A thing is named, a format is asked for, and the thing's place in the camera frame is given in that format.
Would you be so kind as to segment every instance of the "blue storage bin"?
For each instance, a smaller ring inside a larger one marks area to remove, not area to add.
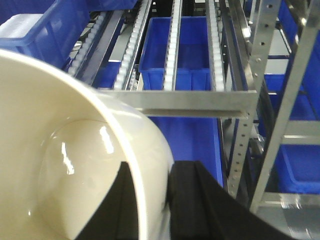
[[[43,14],[54,0],[0,0],[0,25],[17,14]]]
[[[282,193],[320,194],[320,146],[282,145],[275,165]]]
[[[163,88],[170,21],[170,17],[154,17],[150,20],[139,65],[145,90]],[[206,17],[183,17],[176,89],[210,90],[210,79]]]
[[[137,0],[86,0],[89,11],[133,9]]]
[[[265,83],[268,90],[277,93],[270,95],[271,104],[274,109],[277,109],[279,104],[281,103],[281,99],[278,93],[283,87],[284,77],[285,76],[283,74],[264,75]],[[305,89],[303,86],[301,86],[300,90],[304,91]],[[290,120],[315,121],[317,119],[317,114],[314,111],[313,105],[311,104],[308,92],[307,95],[300,93],[295,100]]]
[[[218,122],[215,118],[151,117],[175,161],[201,161],[223,186]]]
[[[21,12],[15,14],[26,13],[20,8],[16,10]],[[88,21],[85,0],[56,0],[24,37],[0,38],[0,48],[32,56],[61,68]]]
[[[280,5],[278,18],[282,24],[283,30],[288,38],[289,43],[292,44],[295,40],[298,27],[289,11],[289,8],[283,0]]]
[[[107,66],[100,69],[93,83],[94,88],[110,89],[114,85],[121,61],[109,61]]]

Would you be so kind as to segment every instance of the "metal shelving frame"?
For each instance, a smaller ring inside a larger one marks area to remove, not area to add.
[[[293,208],[320,207],[320,195],[266,192],[266,186],[280,145],[320,145],[319,121],[290,120],[309,59],[320,29],[320,1],[307,2],[286,0],[298,25],[296,41],[293,43],[287,71],[286,88],[277,113],[272,135],[266,142],[264,161],[251,201],[250,210],[256,213],[259,207]]]

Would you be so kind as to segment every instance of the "white bowl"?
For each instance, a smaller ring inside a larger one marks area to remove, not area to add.
[[[128,162],[140,240],[168,238],[173,163],[143,114],[39,60],[0,50],[0,239],[74,239]]]

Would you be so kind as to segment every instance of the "metal rail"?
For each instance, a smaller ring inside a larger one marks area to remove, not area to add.
[[[209,62],[211,75],[211,88],[216,92],[224,92],[226,83],[223,70],[223,59],[221,54],[221,41],[217,23],[215,2],[205,1],[206,22],[208,27]]]
[[[121,61],[119,72],[116,76],[113,88],[116,90],[127,90],[130,88],[130,80],[141,45],[143,34],[147,25],[152,0],[142,0],[140,9],[136,16],[131,36]]]
[[[183,0],[173,0],[172,3],[172,15],[163,75],[163,90],[165,91],[176,90],[182,1]]]
[[[235,117],[247,118],[253,108],[255,91],[125,91],[108,94],[148,116]]]
[[[108,62],[116,44],[124,22],[123,13],[122,10],[113,11],[104,18],[101,28],[93,26],[72,64],[73,67],[78,67],[74,71],[77,79],[88,85],[93,84],[99,68]]]

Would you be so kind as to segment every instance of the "black panel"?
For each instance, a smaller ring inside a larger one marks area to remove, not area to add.
[[[292,240],[235,201],[201,162],[177,161],[169,181],[172,240]]]
[[[121,163],[110,191],[76,240],[138,240],[137,202],[128,163]]]

